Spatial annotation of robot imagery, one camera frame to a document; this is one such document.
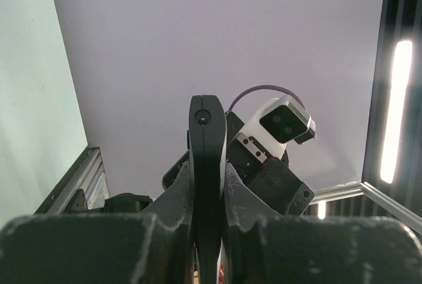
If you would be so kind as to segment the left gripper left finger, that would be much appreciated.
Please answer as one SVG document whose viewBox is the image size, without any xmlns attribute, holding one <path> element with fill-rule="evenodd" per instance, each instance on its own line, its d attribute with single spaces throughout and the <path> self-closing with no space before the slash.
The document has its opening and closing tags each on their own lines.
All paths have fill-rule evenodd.
<svg viewBox="0 0 422 284">
<path fill-rule="evenodd" d="M 2 283 L 192 283 L 193 180 L 140 213 L 31 215 L 1 230 Z"/>
</svg>

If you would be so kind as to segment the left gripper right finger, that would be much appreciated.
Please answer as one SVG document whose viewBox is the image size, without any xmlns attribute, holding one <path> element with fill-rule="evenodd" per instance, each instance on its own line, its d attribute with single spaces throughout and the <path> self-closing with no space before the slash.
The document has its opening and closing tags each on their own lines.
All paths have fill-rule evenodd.
<svg viewBox="0 0 422 284">
<path fill-rule="evenodd" d="M 282 216 L 232 165 L 224 215 L 226 283 L 421 282 L 421 243 L 396 219 Z"/>
</svg>

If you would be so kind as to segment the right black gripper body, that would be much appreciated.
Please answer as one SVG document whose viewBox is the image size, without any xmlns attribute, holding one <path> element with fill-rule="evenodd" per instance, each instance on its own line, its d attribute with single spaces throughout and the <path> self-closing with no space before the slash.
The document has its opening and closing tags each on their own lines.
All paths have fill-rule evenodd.
<svg viewBox="0 0 422 284">
<path fill-rule="evenodd" d="M 234 113 L 226 114 L 226 157 L 246 187 L 281 215 L 301 215 L 313 199 L 313 191 L 289 169 L 285 151 L 273 157 L 253 137 L 240 133 L 245 124 Z M 169 188 L 182 164 L 189 162 L 185 153 L 164 175 L 162 185 Z"/>
</svg>

